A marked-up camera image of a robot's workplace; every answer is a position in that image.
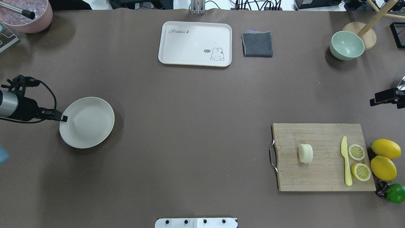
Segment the white plate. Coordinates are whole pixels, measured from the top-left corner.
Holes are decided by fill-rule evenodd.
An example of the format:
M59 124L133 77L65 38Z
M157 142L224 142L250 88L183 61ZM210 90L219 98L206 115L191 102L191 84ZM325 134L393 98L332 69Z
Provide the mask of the white plate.
M114 111L103 99L85 97L73 102L63 112L67 122L60 122L62 139L76 148L89 148L104 141L114 126Z

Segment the ice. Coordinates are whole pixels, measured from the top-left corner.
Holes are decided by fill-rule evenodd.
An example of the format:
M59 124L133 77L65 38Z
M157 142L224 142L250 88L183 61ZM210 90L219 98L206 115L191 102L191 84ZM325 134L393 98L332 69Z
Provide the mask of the ice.
M6 3L18 6L22 9L29 10L35 13L35 19L45 12L47 0L3 0ZM11 25L24 25L33 20L24 17L18 13L11 12L6 9L0 10L0 17L3 17L4 22Z

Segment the brown table surface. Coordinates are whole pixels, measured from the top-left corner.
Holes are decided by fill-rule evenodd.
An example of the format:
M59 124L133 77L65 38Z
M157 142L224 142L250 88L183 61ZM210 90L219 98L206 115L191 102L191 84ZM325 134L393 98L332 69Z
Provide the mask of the brown table surface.
M115 111L111 135L90 149L64 143L59 124L0 122L0 227L154 227L157 218L237 217L239 227L403 227L405 203L374 192L278 192L269 163L273 123L360 123L367 145L405 148L404 110L370 107L405 74L383 18L375 47L353 61L328 48L332 35L373 12L209 10L58 11L49 30L16 33L0 54L0 82L22 74L48 84L58 109L82 97ZM164 65L166 21L226 23L226 68ZM271 31L273 58L242 53L241 32ZM53 106L43 87L27 97ZM405 184L405 157L394 183Z

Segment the green bowl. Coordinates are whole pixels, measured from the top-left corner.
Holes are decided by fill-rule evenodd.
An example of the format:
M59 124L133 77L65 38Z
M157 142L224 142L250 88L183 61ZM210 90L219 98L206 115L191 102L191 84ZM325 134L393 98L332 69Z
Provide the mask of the green bowl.
M352 60L363 54L364 43L358 35L340 31L333 35L329 49L332 55L340 60Z

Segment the cutting board handle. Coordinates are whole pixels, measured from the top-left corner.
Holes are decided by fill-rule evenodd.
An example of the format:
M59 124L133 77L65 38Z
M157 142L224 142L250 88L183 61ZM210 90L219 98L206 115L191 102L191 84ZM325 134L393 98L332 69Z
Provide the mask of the cutting board handle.
M269 149L269 158L270 158L270 163L271 163L271 165L274 167L274 171L275 171L276 174L277 174L277 173L278 173L278 169L276 168L277 163L276 163L276 165L274 165L273 162L271 161L271 148L273 148L273 150L274 150L274 156L276 157L275 143L276 143L276 141L273 140L273 143L271 144L270 149Z

